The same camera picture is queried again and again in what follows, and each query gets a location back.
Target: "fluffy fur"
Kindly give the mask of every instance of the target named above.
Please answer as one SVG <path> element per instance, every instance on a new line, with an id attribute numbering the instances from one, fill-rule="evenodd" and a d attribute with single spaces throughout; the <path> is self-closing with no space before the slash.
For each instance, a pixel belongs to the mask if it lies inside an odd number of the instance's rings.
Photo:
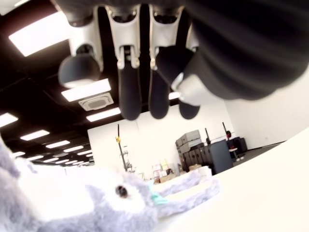
<path id="1" fill-rule="evenodd" d="M 214 181 L 211 188 L 203 188 L 198 194 L 155 205 L 148 183 L 129 173 L 92 174 L 87 178 L 88 183 L 77 182 L 79 188 L 72 182 L 59 185 L 62 181 L 59 177 L 49 179 L 44 186 L 45 179 L 31 163 L 12 160 L 10 153 L 0 141 L 0 232 L 150 232 L 158 218 L 189 210 L 219 191 Z M 162 194 L 181 191 L 200 180 L 198 172 L 192 172 Z M 127 189 L 126 198 L 116 194 L 119 185 Z M 46 196 L 50 191 L 53 196 Z M 70 198 L 74 204 L 66 204 Z M 49 201 L 43 210 L 42 199 Z M 68 208 L 76 210 L 75 214 L 63 214 Z M 51 211 L 52 217 L 42 217 Z"/>

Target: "ceiling light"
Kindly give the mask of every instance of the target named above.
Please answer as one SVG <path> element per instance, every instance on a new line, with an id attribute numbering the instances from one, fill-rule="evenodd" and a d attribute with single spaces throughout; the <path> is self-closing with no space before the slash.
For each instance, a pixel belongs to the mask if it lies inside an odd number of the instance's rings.
<path id="1" fill-rule="evenodd" d="M 97 114 L 94 114 L 94 115 L 90 115 L 90 116 L 87 116 L 86 118 L 90 122 L 93 122 L 93 121 L 97 121 L 97 120 L 107 118 L 107 117 L 111 117 L 111 116 L 118 115 L 118 114 L 120 114 L 119 107 L 111 109 L 111 110 L 103 111 L 101 113 L 97 113 Z"/>
<path id="2" fill-rule="evenodd" d="M 44 163 L 49 163 L 49 162 L 53 162 L 55 160 L 58 160 L 59 158 L 52 158 L 52 159 L 47 159 L 47 160 L 44 160 L 43 162 Z"/>
<path id="3" fill-rule="evenodd" d="M 180 93 L 179 92 L 172 92 L 169 94 L 169 100 L 173 100 L 173 99 L 176 99 L 176 98 L 179 98 L 180 97 Z"/>
<path id="4" fill-rule="evenodd" d="M 38 160 L 38 159 L 43 158 L 43 157 L 44 156 L 34 156 L 34 157 L 27 158 L 26 160 L 28 160 L 28 161 Z"/>
<path id="5" fill-rule="evenodd" d="M 47 145 L 46 147 L 47 148 L 54 148 L 54 147 L 63 146 L 63 145 L 69 144 L 69 143 L 70 143 L 69 141 L 64 140 L 64 141 L 61 141 L 61 142 L 58 142 L 58 143 Z"/>
<path id="6" fill-rule="evenodd" d="M 33 132 L 31 134 L 27 134 L 27 135 L 24 135 L 22 137 L 20 137 L 22 140 L 26 140 L 26 141 L 29 141 L 31 139 L 36 139 L 36 138 L 39 138 L 39 137 L 42 137 L 44 135 L 48 135 L 49 132 L 48 131 L 44 131 L 44 130 L 39 130 L 39 131 L 36 131 L 36 132 Z"/>
<path id="7" fill-rule="evenodd" d="M 72 88 L 61 92 L 61 94 L 69 101 L 78 100 L 81 98 L 86 98 L 99 93 L 107 92 L 111 90 L 110 83 L 108 79 L 96 81 L 88 85 L 81 87 Z"/>
<path id="8" fill-rule="evenodd" d="M 63 12 L 57 12 L 22 28 L 10 35 L 9 39 L 24 56 L 29 56 L 69 36 L 67 19 Z"/>
<path id="9" fill-rule="evenodd" d="M 29 0 L 21 0 L 21 1 L 17 2 L 17 3 L 15 3 L 14 7 L 18 7 L 18 6 L 26 3 L 27 1 L 29 1 Z"/>
<path id="10" fill-rule="evenodd" d="M 64 159 L 64 160 L 61 160 L 61 161 L 57 161 L 56 164 L 60 164 L 60 163 L 65 163 L 65 162 L 68 162 L 69 159 Z"/>
<path id="11" fill-rule="evenodd" d="M 72 163 L 76 163 L 77 160 L 73 160 L 73 161 L 70 161 L 70 162 L 66 162 L 65 164 L 72 164 Z"/>
<path id="12" fill-rule="evenodd" d="M 69 149 L 65 149 L 63 150 L 64 152 L 70 152 L 70 151 L 76 151 L 76 150 L 79 150 L 79 149 L 82 149 L 84 148 L 83 146 L 75 146 L 75 147 L 72 147 L 72 148 L 69 148 Z"/>
<path id="13" fill-rule="evenodd" d="M 5 125 L 8 125 L 12 122 L 17 121 L 18 118 L 9 114 L 9 113 L 5 113 L 3 115 L 0 116 L 0 127 L 3 127 Z"/>
<path id="14" fill-rule="evenodd" d="M 53 155 L 53 157 L 60 158 L 60 157 L 66 156 L 67 154 L 68 153 L 66 153 L 66 152 L 56 153 L 55 155 Z"/>
<path id="15" fill-rule="evenodd" d="M 84 162 L 84 161 L 80 161 L 80 162 L 74 163 L 73 165 L 81 164 L 81 163 L 83 163 L 83 162 Z"/>
<path id="16" fill-rule="evenodd" d="M 18 151 L 18 152 L 13 153 L 13 154 L 12 154 L 12 157 L 22 156 L 22 155 L 24 155 L 24 154 L 25 154 L 25 152 Z"/>
<path id="17" fill-rule="evenodd" d="M 88 150 L 88 151 L 82 151 L 82 152 L 80 152 L 80 153 L 77 153 L 77 155 L 84 155 L 84 154 L 87 154 L 87 153 L 91 153 L 92 152 L 92 150 Z"/>

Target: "office floor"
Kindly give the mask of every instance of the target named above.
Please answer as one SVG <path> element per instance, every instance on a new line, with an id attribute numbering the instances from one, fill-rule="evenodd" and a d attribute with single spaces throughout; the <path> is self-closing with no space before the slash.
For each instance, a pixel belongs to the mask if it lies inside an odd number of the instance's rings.
<path id="1" fill-rule="evenodd" d="M 234 165 L 234 167 L 237 166 L 237 165 L 240 165 L 240 164 L 242 164 L 242 163 L 244 163 L 248 160 L 251 160 L 251 159 L 263 154 L 264 152 L 267 152 L 267 151 L 273 149 L 274 147 L 276 147 L 278 145 L 279 144 L 275 144 L 275 145 L 265 146 L 265 147 L 261 147 L 261 148 L 258 148 L 258 149 L 247 151 L 243 155 L 244 159 L 241 160 L 241 161 L 238 161 L 238 162 L 234 161 L 233 165 Z"/>

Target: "white tabletop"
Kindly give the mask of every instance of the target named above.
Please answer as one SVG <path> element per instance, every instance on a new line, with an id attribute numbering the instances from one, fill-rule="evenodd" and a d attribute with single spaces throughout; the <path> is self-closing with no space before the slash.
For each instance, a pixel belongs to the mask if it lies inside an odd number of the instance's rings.
<path id="1" fill-rule="evenodd" d="M 156 232 L 309 232 L 309 129 L 216 175 L 219 195 Z"/>

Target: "teal tag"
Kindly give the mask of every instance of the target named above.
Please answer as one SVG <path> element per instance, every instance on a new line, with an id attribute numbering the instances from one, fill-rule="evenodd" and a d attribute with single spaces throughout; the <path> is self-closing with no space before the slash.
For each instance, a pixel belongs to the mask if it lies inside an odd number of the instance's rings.
<path id="1" fill-rule="evenodd" d="M 152 191 L 152 187 L 154 185 L 154 180 L 151 180 L 148 182 L 149 189 L 151 191 L 151 199 L 153 200 L 154 204 L 160 205 L 160 204 L 167 204 L 169 201 L 163 198 L 159 193 Z"/>

